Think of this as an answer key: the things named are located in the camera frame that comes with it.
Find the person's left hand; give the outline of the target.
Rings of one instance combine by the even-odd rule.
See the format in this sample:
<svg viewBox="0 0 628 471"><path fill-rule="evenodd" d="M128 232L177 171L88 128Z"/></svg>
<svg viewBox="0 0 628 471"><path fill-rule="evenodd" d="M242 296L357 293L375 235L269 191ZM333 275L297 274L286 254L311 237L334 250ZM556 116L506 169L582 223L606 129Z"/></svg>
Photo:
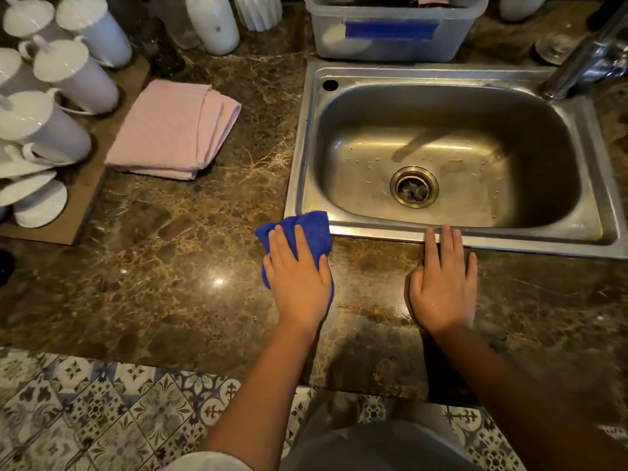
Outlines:
<svg viewBox="0 0 628 471"><path fill-rule="evenodd" d="M318 260L314 260L303 228L295 226L294 233L297 264L291 269L275 269L274 229L269 232L270 252L267 254L271 254L274 269L271 292L279 313L279 325L313 341L327 314L332 292L327 292L321 283Z"/></svg>

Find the person's right hand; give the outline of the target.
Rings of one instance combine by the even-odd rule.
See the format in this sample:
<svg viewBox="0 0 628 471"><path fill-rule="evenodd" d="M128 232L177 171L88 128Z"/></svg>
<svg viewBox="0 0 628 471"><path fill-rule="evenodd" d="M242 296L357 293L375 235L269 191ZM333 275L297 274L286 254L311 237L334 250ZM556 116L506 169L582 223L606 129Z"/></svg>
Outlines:
<svg viewBox="0 0 628 471"><path fill-rule="evenodd" d="M434 339L452 328L460 326L472 328L475 318L477 295L467 294L465 287L468 256L465 256L462 233L458 229L451 231L455 248L452 270L441 269L440 241L436 241L434 229L428 229L426 232L423 264L419 266L425 268L423 279L425 309L411 312L417 323Z"/></svg>

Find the blue microfibre cloth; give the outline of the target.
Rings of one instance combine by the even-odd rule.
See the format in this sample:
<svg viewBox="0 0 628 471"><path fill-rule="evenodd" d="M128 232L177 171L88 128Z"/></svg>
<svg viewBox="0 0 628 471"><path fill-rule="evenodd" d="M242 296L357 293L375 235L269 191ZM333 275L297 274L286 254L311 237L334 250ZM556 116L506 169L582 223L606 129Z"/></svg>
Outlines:
<svg viewBox="0 0 628 471"><path fill-rule="evenodd" d="M295 226L300 225L304 230L314 260L318 260L319 256L322 254L325 254L328 258L328 254L332 248L332 236L329 231L328 215L326 212L310 212L304 215L285 218L279 223L268 223L258 228L255 234L263 244L266 254L270 252L269 232L277 225L281 225L284 229L288 243L294 253L296 253L294 229ZM331 303L327 312L329 312L333 302L334 293L335 285L332 289Z"/></svg>

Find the person's right forearm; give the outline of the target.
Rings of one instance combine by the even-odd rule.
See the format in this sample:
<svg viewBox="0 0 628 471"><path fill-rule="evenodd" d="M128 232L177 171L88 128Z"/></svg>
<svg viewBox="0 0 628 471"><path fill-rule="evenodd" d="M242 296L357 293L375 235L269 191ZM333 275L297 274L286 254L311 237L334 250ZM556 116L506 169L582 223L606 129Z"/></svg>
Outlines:
<svg viewBox="0 0 628 471"><path fill-rule="evenodd" d="M528 471L628 471L628 448L498 355L466 324L429 334L479 398Z"/></svg>

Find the person's left forearm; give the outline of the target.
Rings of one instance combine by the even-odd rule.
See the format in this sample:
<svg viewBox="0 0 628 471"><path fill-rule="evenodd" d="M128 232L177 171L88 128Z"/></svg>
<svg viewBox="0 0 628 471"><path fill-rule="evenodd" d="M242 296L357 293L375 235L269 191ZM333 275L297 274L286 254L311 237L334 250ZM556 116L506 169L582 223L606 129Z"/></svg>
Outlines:
<svg viewBox="0 0 628 471"><path fill-rule="evenodd" d="M204 451L253 471L278 471L289 412L320 322L281 320L258 361L208 433Z"/></svg>

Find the brass sink drain strainer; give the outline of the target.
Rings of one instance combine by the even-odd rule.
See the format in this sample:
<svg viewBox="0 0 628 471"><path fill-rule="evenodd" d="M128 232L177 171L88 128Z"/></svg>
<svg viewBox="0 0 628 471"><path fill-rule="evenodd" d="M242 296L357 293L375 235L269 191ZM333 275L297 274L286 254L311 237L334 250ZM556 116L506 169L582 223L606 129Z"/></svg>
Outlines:
<svg viewBox="0 0 628 471"><path fill-rule="evenodd" d="M440 187L436 176L420 166L406 166L392 175L389 189L393 198L408 208L426 208L434 203Z"/></svg>

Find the stainless steel sink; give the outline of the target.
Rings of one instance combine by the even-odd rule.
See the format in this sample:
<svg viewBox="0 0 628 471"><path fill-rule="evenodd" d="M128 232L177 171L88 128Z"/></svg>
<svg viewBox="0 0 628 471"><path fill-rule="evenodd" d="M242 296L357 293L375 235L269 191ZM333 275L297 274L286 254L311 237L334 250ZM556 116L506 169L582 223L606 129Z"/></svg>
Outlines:
<svg viewBox="0 0 628 471"><path fill-rule="evenodd" d="M308 63L284 217L324 211L337 236L628 259L628 224L593 100L548 101L550 68ZM426 208L391 195L431 171Z"/></svg>

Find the folded pink towel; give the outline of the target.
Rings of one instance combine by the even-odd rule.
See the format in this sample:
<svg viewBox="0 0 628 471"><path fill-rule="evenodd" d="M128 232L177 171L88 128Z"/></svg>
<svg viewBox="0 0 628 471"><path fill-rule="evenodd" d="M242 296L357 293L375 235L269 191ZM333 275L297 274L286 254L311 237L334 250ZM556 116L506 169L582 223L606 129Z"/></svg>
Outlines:
<svg viewBox="0 0 628 471"><path fill-rule="evenodd" d="M241 108L210 85L154 79L133 103L105 163L121 172L193 181L218 154Z"/></svg>

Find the person's grey garment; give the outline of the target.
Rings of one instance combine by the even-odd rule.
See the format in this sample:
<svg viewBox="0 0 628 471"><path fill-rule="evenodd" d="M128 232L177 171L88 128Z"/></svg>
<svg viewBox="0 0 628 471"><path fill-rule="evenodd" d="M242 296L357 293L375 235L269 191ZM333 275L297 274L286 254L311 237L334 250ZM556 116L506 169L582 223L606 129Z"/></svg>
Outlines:
<svg viewBox="0 0 628 471"><path fill-rule="evenodd" d="M373 421L294 445L279 471L483 471L432 430L407 421Z"/></svg>

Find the person's white garment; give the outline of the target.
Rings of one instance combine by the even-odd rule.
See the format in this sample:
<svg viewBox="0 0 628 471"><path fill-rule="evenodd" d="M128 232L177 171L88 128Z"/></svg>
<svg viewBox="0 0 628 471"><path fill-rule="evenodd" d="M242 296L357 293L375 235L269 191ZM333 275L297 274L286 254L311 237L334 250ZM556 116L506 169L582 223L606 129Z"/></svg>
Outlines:
<svg viewBox="0 0 628 471"><path fill-rule="evenodd" d="M161 471L254 471L243 461L218 451L197 451L168 464Z"/></svg>

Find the brown wooden board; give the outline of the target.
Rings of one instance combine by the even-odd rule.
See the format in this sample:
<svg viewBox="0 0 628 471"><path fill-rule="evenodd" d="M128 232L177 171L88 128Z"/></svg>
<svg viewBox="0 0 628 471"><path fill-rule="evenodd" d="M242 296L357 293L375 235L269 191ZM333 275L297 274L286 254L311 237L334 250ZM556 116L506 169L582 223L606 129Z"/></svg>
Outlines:
<svg viewBox="0 0 628 471"><path fill-rule="evenodd" d="M106 175L105 159L127 113L149 78L150 64L137 54L131 63L111 76L120 91L116 109L106 115L76 118L92 139L92 152L77 165L61 168L57 179L65 183L68 201L51 223L36 229L20 227L9 215L0 222L0 238L30 240L58 245L74 245L87 221Z"/></svg>

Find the grey plastic tub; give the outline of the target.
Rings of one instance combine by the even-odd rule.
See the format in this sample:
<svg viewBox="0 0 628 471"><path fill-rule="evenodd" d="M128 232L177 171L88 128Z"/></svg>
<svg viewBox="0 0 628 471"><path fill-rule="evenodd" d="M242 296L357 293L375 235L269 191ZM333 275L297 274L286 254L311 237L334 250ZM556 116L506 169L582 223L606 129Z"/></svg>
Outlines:
<svg viewBox="0 0 628 471"><path fill-rule="evenodd" d="M452 7L373 7L305 0L315 46L326 60L367 62L450 62L489 0L448 0ZM346 21L438 21L430 40L367 40L345 37Z"/></svg>

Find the blue tape strip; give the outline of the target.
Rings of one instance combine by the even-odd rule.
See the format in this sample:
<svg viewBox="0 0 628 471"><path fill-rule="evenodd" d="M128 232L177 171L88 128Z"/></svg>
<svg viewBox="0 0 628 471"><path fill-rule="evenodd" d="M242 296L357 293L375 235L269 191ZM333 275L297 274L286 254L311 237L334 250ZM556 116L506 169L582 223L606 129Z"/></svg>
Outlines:
<svg viewBox="0 0 628 471"><path fill-rule="evenodd" d="M345 37L367 40L424 41L433 38L438 21L346 21Z"/></svg>

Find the clear glass dish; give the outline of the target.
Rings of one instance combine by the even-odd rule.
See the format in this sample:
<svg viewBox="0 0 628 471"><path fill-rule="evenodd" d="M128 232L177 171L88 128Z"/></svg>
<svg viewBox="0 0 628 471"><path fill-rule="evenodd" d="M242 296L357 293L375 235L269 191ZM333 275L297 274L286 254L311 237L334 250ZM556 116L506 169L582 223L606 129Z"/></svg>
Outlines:
<svg viewBox="0 0 628 471"><path fill-rule="evenodd" d="M582 39L565 33L546 34L534 42L533 49L544 63L560 66L576 50Z"/></svg>

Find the white smooth bottle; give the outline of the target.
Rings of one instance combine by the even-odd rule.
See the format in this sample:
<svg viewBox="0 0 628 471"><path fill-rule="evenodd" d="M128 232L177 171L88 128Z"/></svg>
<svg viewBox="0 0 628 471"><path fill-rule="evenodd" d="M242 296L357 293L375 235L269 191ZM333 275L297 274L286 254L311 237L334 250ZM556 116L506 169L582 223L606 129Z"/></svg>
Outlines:
<svg viewBox="0 0 628 471"><path fill-rule="evenodd" d="M229 0L186 0L185 6L209 54L223 56L235 50L240 35Z"/></svg>

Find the dark glass bottle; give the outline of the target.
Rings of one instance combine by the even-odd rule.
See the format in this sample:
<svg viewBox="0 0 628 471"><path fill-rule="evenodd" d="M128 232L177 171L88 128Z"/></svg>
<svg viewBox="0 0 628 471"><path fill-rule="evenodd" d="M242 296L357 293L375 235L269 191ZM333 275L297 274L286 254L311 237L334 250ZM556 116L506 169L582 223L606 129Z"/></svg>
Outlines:
<svg viewBox="0 0 628 471"><path fill-rule="evenodd" d="M171 78L186 63L172 43L161 18L153 15L148 0L108 0L110 11L131 43L151 65L151 74Z"/></svg>

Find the white ribbed vase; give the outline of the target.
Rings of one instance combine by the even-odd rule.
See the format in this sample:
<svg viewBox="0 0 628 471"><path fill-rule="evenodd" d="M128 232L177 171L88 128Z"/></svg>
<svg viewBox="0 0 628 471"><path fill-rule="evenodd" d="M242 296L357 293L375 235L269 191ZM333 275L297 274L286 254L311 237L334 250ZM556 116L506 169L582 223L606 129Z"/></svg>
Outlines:
<svg viewBox="0 0 628 471"><path fill-rule="evenodd" d="M282 19L281 0L234 0L240 22L247 30L263 32Z"/></svg>

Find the chrome faucet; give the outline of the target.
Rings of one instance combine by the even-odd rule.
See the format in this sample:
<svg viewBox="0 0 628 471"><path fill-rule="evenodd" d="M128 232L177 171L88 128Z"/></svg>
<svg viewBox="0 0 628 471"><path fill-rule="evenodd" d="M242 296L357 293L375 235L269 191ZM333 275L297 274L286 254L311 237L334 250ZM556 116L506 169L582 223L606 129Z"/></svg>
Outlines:
<svg viewBox="0 0 628 471"><path fill-rule="evenodd" d="M544 81L538 94L563 100L585 86L605 79L628 77L628 0L618 0L606 22L589 34Z"/></svg>

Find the clear glass bottle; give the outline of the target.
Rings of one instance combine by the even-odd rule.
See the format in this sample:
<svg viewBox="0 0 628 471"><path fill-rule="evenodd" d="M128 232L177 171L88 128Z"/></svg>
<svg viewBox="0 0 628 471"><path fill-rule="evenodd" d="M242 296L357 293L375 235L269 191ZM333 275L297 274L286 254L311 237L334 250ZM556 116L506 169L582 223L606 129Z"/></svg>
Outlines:
<svg viewBox="0 0 628 471"><path fill-rule="evenodd" d="M187 50L200 46L200 38L187 13L186 0L151 0L151 5L179 48Z"/></svg>

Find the white rounded container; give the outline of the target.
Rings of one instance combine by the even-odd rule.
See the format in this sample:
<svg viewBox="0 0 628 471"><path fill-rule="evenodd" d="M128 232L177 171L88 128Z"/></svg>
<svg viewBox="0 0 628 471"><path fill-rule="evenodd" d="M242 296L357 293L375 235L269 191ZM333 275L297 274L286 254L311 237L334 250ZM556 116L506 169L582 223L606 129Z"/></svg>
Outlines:
<svg viewBox="0 0 628 471"><path fill-rule="evenodd" d="M508 23L517 23L533 15L546 0L500 0L499 16Z"/></svg>

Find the group of white lidded cups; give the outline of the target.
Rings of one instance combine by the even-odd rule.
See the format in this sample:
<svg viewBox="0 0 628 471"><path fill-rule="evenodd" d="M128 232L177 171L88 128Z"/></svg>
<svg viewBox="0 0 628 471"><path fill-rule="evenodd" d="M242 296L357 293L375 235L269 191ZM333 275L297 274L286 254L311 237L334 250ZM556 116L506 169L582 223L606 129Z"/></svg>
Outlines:
<svg viewBox="0 0 628 471"><path fill-rule="evenodd" d="M132 59L106 0L5 0L0 19L15 47L0 44L0 221L41 229L60 218L70 187L59 169L96 149L74 117L114 112L121 90L106 69Z"/></svg>

